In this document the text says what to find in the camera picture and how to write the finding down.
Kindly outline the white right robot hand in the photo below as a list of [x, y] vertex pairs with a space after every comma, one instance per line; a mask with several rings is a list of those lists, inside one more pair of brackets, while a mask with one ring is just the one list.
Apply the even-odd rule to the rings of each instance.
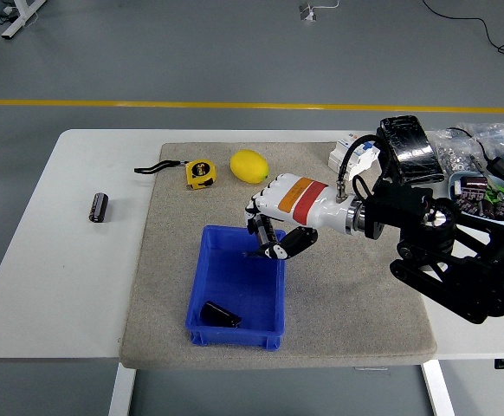
[[255, 255], [287, 260], [312, 246], [321, 227], [345, 233], [352, 201], [349, 196], [339, 203], [337, 191], [317, 180], [277, 176], [245, 208], [247, 230], [259, 244]]

